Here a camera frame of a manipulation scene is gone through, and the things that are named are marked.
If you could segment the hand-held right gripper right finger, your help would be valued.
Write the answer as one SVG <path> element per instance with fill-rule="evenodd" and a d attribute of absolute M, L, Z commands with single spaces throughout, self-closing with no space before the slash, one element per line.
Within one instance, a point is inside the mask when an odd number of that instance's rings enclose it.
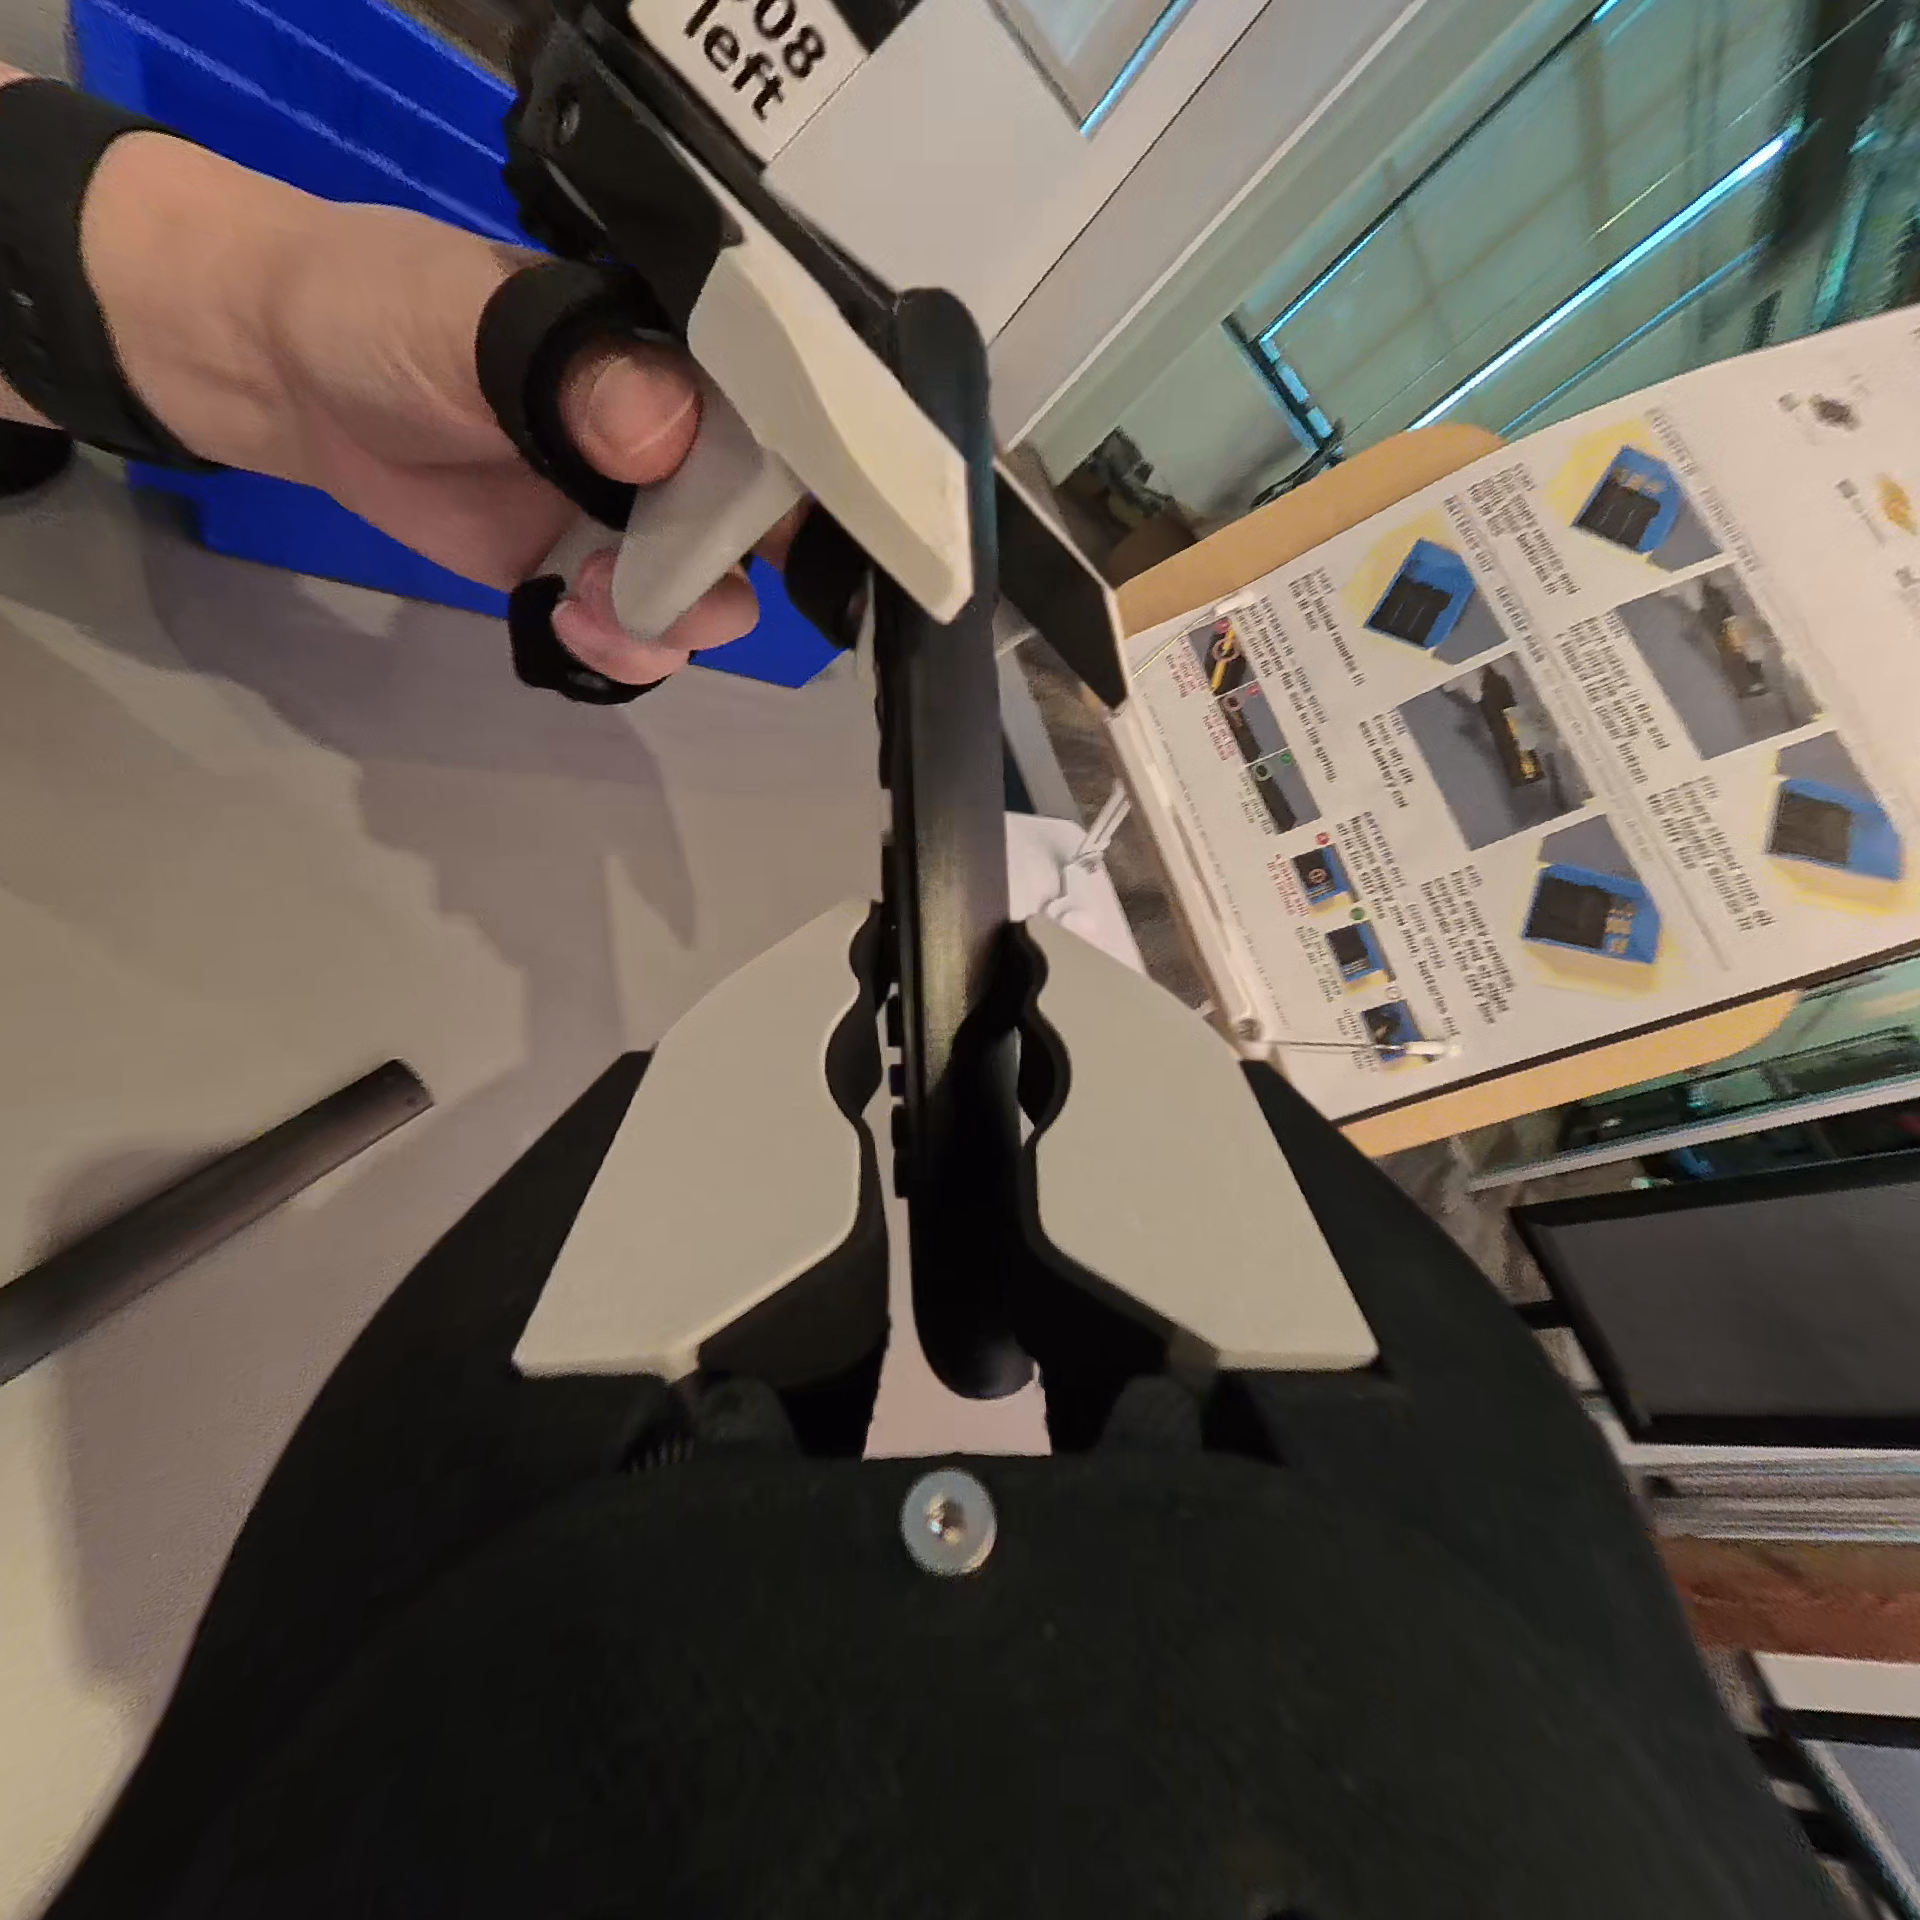
<path fill-rule="evenodd" d="M 1379 1332 L 1239 1055 L 1142 970 L 1024 915 L 1033 1225 L 1208 1373 L 1362 1373 Z"/>

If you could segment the person's left hand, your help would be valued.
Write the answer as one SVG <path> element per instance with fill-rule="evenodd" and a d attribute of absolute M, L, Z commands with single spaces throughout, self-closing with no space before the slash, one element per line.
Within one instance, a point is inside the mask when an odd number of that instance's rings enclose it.
<path fill-rule="evenodd" d="M 113 364 L 188 455 L 310 486 L 482 586 L 532 581 L 572 531 L 476 387 L 476 315 L 519 262 L 154 129 L 113 134 L 82 196 Z"/>

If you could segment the blue plastic bin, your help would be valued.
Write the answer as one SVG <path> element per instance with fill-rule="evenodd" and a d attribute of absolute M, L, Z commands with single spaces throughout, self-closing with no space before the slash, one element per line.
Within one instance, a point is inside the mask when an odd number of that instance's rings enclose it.
<path fill-rule="evenodd" d="M 532 246 L 505 185 L 509 81 L 401 4 L 69 0 L 63 26 L 91 94 L 169 121 L 251 176 Z M 421 559 L 310 486 L 175 468 L 121 470 L 129 489 L 175 500 L 212 557 L 505 620 L 498 586 Z"/>

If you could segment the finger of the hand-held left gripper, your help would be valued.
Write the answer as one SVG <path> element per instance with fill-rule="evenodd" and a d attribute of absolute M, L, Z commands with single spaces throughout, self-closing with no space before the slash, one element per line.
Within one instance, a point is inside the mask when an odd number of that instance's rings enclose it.
<path fill-rule="evenodd" d="M 1033 635 L 1108 708 L 1129 695 L 1115 596 L 1004 468 L 981 468 L 981 635 Z"/>
<path fill-rule="evenodd" d="M 804 500 L 922 611 L 968 586 L 968 468 L 784 246 L 722 246 L 694 315 L 696 440 L 611 552 L 611 620 L 662 639 Z"/>

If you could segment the white board stand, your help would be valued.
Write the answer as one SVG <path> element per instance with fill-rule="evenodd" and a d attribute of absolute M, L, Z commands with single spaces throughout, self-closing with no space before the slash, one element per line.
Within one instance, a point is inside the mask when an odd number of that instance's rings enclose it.
<path fill-rule="evenodd" d="M 1052 915 L 1095 952 L 1108 952 L 1113 960 L 1142 974 L 1108 850 L 1084 850 L 1084 827 L 1052 813 L 1004 813 L 1004 827 L 1010 827 L 1010 915 L 1012 924 Z"/>

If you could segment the black remote control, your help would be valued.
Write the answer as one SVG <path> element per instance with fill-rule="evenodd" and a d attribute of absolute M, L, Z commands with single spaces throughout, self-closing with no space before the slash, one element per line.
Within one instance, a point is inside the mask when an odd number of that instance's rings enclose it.
<path fill-rule="evenodd" d="M 906 1289 L 930 1374 L 968 1401 L 1025 1388 L 1012 1338 L 1024 1279 L 1024 1096 L 995 695 L 995 435 L 987 346 L 961 300 L 906 291 L 894 370 L 961 457 L 968 596 L 930 620 L 878 581 L 878 778 L 894 928 L 894 1191 L 906 1202 Z"/>

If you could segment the instruction poster board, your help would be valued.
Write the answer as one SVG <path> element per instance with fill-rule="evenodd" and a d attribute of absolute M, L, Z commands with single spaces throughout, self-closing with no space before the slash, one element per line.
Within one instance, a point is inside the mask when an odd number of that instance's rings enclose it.
<path fill-rule="evenodd" d="M 1920 322 L 1415 427 L 1115 586 L 1214 1024 L 1367 1131 L 1920 937 Z"/>

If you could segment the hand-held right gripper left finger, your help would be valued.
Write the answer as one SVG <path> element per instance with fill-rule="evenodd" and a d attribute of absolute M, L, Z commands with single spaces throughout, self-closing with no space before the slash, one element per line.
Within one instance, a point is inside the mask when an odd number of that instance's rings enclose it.
<path fill-rule="evenodd" d="M 644 1055 L 519 1338 L 523 1374 L 812 1388 L 894 1338 L 873 897 L 843 897 Z"/>

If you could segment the black wristband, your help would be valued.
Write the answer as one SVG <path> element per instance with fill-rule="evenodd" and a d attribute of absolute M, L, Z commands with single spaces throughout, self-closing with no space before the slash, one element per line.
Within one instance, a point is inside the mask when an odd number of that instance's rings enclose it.
<path fill-rule="evenodd" d="M 9 427 L 45 440 L 26 457 L 31 477 L 50 477 L 69 449 L 217 470 L 139 404 L 82 270 L 82 196 L 121 134 L 193 151 L 193 134 L 50 78 L 0 93 L 0 373 L 39 412 L 39 427 Z"/>

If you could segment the black monitor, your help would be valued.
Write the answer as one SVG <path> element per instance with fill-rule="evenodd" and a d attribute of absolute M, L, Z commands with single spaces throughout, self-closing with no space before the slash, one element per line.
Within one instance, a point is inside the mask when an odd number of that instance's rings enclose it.
<path fill-rule="evenodd" d="M 1920 1440 L 1920 1151 L 1514 1211 L 1655 1447 Z"/>

